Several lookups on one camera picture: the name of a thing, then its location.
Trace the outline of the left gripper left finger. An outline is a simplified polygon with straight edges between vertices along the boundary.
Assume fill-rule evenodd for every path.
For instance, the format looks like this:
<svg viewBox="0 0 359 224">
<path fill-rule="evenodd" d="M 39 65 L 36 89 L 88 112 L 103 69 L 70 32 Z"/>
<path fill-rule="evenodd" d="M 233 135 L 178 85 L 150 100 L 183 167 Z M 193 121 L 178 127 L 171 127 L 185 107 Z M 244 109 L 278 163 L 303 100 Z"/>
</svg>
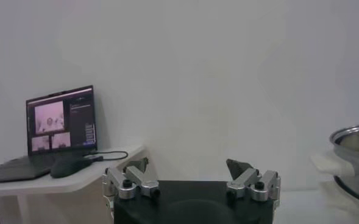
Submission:
<svg viewBox="0 0 359 224">
<path fill-rule="evenodd" d="M 144 157 L 130 161 L 122 170 L 107 168 L 102 175 L 103 197 L 113 201 L 131 200 L 138 194 L 156 200 L 160 196 L 160 185 L 157 179 L 146 173 L 149 160 Z"/>
</svg>

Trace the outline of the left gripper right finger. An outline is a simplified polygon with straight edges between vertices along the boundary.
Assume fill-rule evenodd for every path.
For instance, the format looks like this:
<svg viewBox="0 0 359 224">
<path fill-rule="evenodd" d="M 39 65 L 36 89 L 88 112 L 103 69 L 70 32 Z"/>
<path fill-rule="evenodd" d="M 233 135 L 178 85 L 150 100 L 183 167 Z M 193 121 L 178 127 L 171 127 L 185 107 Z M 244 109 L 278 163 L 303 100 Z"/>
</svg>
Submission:
<svg viewBox="0 0 359 224">
<path fill-rule="evenodd" d="M 280 201 L 281 177 L 278 172 L 267 170 L 264 174 L 249 163 L 227 159 L 226 165 L 232 177 L 227 182 L 227 196 L 231 201 L 249 194 L 254 201 Z"/>
</svg>

